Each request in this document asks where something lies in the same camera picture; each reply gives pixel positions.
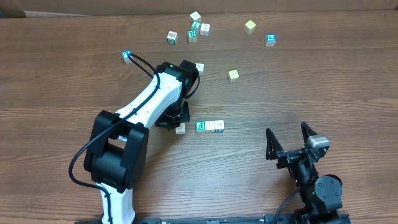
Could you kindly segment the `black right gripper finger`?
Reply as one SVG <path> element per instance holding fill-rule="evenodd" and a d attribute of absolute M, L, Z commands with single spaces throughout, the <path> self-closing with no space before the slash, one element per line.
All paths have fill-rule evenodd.
<path fill-rule="evenodd" d="M 318 134 L 306 122 L 301 122 L 301 131 L 304 140 L 304 146 L 316 145 L 316 137 Z"/>
<path fill-rule="evenodd" d="M 279 154 L 284 151 L 283 147 L 280 145 L 279 141 L 275 137 L 274 133 L 270 128 L 266 129 L 266 159 L 274 160 L 279 158 Z"/>

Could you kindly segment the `red letter wooden block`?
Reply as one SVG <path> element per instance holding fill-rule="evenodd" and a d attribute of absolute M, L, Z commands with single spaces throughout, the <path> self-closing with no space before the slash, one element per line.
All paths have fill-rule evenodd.
<path fill-rule="evenodd" d="M 175 133 L 176 134 L 185 134 L 186 131 L 186 124 L 185 123 L 180 123 L 180 126 L 175 128 Z"/>

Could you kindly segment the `green C wooden block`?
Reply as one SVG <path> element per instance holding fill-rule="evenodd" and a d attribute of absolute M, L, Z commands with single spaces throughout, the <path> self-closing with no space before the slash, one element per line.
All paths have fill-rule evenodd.
<path fill-rule="evenodd" d="M 195 123 L 195 130 L 197 133 L 205 133 L 205 121 L 196 121 Z"/>

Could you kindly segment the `plain wooden picture block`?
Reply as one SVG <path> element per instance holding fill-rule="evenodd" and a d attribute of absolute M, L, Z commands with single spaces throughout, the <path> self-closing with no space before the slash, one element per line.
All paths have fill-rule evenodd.
<path fill-rule="evenodd" d="M 205 121 L 205 132 L 213 133 L 215 131 L 215 122 L 214 121 Z"/>

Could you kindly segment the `blue side wooden block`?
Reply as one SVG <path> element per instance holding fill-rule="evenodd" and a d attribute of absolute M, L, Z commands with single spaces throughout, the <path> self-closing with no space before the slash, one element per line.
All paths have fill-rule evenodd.
<path fill-rule="evenodd" d="M 223 120 L 215 120 L 215 132 L 216 133 L 224 132 L 224 121 Z"/>

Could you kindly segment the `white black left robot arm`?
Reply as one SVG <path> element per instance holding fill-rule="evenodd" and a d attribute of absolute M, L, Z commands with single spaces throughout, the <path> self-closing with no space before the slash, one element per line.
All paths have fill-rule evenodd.
<path fill-rule="evenodd" d="M 190 120 L 187 99 L 196 91 L 195 63 L 164 62 L 137 98 L 115 113 L 101 111 L 94 122 L 83 167 L 100 189 L 98 223 L 133 223 L 133 188 L 144 170 L 152 126 L 173 129 Z"/>

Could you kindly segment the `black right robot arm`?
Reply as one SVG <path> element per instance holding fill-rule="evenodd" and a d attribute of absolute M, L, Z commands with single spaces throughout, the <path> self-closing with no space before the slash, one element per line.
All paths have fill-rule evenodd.
<path fill-rule="evenodd" d="M 277 168 L 286 168 L 294 179 L 297 189 L 279 206 L 276 214 L 266 215 L 266 223 L 313 223 L 313 224 L 344 224 L 350 223 L 348 214 L 341 214 L 343 206 L 342 180 L 335 175 L 319 176 L 315 168 L 328 152 L 329 139 L 317 134 L 307 123 L 301 123 L 304 144 L 300 149 L 285 151 L 271 129 L 266 129 L 266 159 L 276 160 Z M 294 213 L 282 215 L 287 202 L 297 194 L 300 195 L 303 208 Z"/>

